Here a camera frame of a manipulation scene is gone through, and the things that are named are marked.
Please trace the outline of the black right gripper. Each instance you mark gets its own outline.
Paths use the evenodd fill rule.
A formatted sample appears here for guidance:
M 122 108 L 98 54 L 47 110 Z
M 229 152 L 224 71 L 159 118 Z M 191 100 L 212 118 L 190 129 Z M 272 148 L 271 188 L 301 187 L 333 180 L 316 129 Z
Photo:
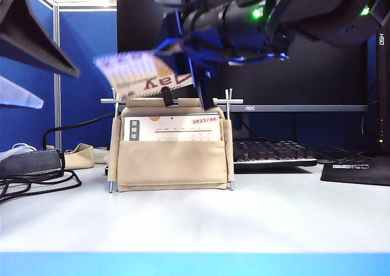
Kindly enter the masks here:
M 176 75 L 191 70 L 201 106 L 208 110 L 215 106 L 210 79 L 217 75 L 216 62 L 254 63 L 288 58 L 290 40 L 277 32 L 278 23 L 274 20 L 278 16 L 273 6 L 273 2 L 260 1 L 240 7 L 232 1 L 209 10 L 199 9 L 188 15 L 182 30 L 179 12 L 165 13 L 154 55 Z

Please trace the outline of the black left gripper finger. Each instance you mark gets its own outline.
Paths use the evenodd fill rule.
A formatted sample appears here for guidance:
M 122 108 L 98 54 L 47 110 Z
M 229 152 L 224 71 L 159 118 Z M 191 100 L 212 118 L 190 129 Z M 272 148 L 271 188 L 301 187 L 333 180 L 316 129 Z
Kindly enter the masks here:
M 44 100 L 1 76 L 1 105 L 41 109 Z
M 37 20 L 29 0 L 1 0 L 1 56 L 57 74 L 80 69 Z

